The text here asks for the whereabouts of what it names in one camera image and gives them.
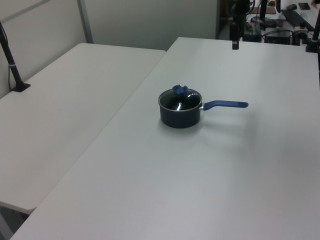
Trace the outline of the black Franka gripper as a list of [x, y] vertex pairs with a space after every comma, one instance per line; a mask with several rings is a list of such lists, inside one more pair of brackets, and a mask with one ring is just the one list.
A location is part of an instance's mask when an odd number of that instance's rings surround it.
[[230, 40], [232, 49], [239, 49], [239, 41], [243, 38], [245, 32], [245, 22], [247, 14], [250, 11], [249, 0], [232, 0], [230, 2], [230, 14], [232, 24], [230, 25]]

